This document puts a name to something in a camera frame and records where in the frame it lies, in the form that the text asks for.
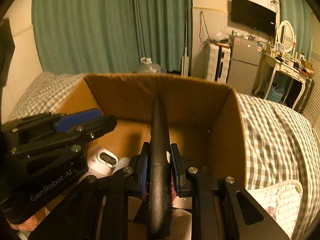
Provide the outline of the left hand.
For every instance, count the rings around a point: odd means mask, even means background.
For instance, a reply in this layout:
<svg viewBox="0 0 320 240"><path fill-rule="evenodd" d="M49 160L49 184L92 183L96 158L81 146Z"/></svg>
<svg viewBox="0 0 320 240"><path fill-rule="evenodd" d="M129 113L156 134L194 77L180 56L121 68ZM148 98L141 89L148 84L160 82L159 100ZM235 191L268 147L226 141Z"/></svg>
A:
<svg viewBox="0 0 320 240"><path fill-rule="evenodd" d="M32 215L30 218L28 218L25 222L22 224L12 224L10 222L9 225L12 229L18 230L18 231L33 231L46 217L46 208L43 207L37 213Z"/></svg>

